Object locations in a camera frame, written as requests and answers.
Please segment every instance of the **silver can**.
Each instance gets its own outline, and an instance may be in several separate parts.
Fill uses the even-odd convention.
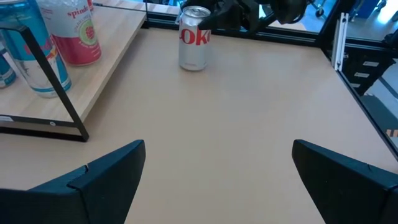
[[[188,6],[182,10],[178,62],[186,70],[199,71],[207,65],[211,30],[200,30],[198,25],[209,15],[210,11],[200,6]]]

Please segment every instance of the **coke logo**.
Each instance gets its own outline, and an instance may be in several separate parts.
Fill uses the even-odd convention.
[[[190,29],[182,29],[180,34],[180,40],[185,44],[202,45],[207,44],[210,41],[210,30],[200,30],[197,27],[197,34]]]

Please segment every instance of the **red text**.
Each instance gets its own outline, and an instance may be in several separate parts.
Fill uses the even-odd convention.
[[[210,30],[200,30],[197,28],[197,34],[189,29],[182,29],[180,39],[186,44],[202,45],[210,41]]]
[[[83,14],[83,13],[85,13],[87,11],[88,11],[88,7],[86,7],[86,6],[84,6],[84,8],[80,9],[80,10],[76,8],[75,11],[68,12],[68,16],[72,16],[74,19],[76,19],[77,15]]]

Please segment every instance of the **beverage can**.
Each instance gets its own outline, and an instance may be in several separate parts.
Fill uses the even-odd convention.
[[[101,57],[87,1],[37,0],[45,24],[70,65],[88,65]]]
[[[90,11],[92,12],[94,10],[93,0],[87,0],[87,2],[88,2],[88,7],[90,8]]]
[[[186,70],[199,71],[207,65],[211,30],[200,30],[198,25],[209,15],[210,11],[200,6],[188,6],[182,10],[178,62]]]
[[[72,83],[58,50],[51,41],[35,0],[0,0],[0,21],[23,24],[31,30],[65,91]],[[20,33],[1,30],[4,46],[29,86],[41,97],[56,97],[53,86]]]
[[[17,75],[8,64],[3,55],[0,55],[0,88],[5,88],[14,83]]]

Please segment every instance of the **pink can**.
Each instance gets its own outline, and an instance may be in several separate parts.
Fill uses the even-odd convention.
[[[88,2],[88,7],[90,8],[90,11],[92,12],[94,10],[93,0],[87,0],[87,2]]]
[[[62,58],[70,65],[88,65],[101,57],[87,1],[38,0],[47,29]]]

